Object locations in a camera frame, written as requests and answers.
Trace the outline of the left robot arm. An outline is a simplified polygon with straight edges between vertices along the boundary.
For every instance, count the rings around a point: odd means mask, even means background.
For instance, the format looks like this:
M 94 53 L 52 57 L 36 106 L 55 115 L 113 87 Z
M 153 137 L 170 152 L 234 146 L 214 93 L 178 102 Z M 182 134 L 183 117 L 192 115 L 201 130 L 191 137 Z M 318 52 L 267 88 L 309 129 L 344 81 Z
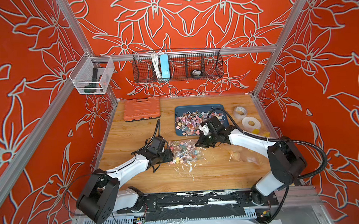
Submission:
M 127 162 L 107 171 L 95 170 L 88 179 L 76 207 L 95 224 L 102 224 L 123 209 L 140 210 L 144 194 L 135 187 L 121 190 L 129 180 L 149 169 L 156 172 L 161 164 L 173 160 L 173 153 L 163 137 L 152 137 Z

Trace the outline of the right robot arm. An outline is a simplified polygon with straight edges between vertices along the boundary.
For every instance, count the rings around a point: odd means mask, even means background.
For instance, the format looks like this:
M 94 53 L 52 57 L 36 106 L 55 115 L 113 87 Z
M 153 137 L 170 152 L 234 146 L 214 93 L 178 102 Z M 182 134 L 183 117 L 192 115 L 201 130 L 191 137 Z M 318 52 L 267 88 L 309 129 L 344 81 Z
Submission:
M 214 148 L 230 144 L 250 149 L 269 160 L 270 172 L 252 188 L 256 194 L 268 196 L 284 185 L 291 185 L 307 167 L 307 162 L 290 140 L 274 140 L 250 134 L 234 125 L 224 126 L 213 116 L 199 126 L 197 147 Z

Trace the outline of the blue plastic tray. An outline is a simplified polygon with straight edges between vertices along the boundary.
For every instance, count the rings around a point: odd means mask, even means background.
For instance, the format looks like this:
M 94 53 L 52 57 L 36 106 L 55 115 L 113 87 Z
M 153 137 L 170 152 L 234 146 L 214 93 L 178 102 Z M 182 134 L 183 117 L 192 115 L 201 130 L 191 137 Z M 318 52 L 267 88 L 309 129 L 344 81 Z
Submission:
M 224 125 L 228 126 L 229 122 L 227 116 L 222 111 L 215 111 L 215 109 L 223 109 L 221 104 L 208 105 L 189 105 L 179 106 L 174 110 L 175 113 L 175 132 L 178 136 L 194 136 L 200 135 L 200 125 L 209 117 L 217 117 Z

